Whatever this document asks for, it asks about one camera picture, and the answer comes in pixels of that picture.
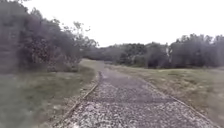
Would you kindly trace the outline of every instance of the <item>dry grass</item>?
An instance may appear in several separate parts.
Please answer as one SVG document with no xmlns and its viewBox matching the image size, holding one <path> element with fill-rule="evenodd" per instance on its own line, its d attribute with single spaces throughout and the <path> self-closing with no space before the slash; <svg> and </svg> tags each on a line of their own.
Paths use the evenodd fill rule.
<svg viewBox="0 0 224 128">
<path fill-rule="evenodd" d="M 193 106 L 224 127 L 224 70 L 107 67 L 151 82 L 159 90 Z"/>
<path fill-rule="evenodd" d="M 32 128 L 62 116 L 69 98 L 79 96 L 93 76 L 84 67 L 77 73 L 1 74 L 0 127 Z"/>
</svg>

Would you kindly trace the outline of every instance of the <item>white sky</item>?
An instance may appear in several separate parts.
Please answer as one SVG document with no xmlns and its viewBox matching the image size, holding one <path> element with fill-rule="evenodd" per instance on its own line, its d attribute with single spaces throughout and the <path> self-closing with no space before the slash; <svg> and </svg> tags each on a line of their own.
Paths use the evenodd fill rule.
<svg viewBox="0 0 224 128">
<path fill-rule="evenodd" d="M 184 34 L 224 34 L 223 0 L 31 0 L 44 17 L 80 21 L 100 46 L 172 43 Z"/>
</svg>

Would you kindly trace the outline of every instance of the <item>road curve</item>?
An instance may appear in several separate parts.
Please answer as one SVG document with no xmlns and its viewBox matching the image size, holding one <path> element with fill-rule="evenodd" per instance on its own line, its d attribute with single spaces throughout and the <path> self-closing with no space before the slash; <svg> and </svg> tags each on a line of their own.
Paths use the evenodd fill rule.
<svg viewBox="0 0 224 128">
<path fill-rule="evenodd" d="M 100 69 L 100 85 L 60 128 L 217 128 L 137 78 Z"/>
</svg>

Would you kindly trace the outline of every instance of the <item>green grass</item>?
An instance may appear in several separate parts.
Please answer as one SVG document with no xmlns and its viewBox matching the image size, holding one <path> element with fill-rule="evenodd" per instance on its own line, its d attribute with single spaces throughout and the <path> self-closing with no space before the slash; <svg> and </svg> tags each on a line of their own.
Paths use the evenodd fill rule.
<svg viewBox="0 0 224 128">
<path fill-rule="evenodd" d="M 224 70 L 107 67 L 151 82 L 224 127 Z"/>
<path fill-rule="evenodd" d="M 77 73 L 0 74 L 0 127 L 32 128 L 53 121 L 93 76 L 94 71 L 86 67 Z"/>
</svg>

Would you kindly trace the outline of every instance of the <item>dense vegetation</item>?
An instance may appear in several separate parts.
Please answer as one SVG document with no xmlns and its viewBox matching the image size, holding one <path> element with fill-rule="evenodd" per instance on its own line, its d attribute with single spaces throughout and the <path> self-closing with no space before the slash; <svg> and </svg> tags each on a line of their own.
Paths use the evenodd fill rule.
<svg viewBox="0 0 224 128">
<path fill-rule="evenodd" d="M 168 44 L 122 44 L 92 48 L 86 58 L 148 68 L 224 66 L 224 37 L 182 36 Z"/>
<path fill-rule="evenodd" d="M 85 50 L 95 41 L 82 24 L 61 27 L 37 9 L 30 13 L 19 1 L 0 0 L 0 71 L 76 71 Z"/>
</svg>

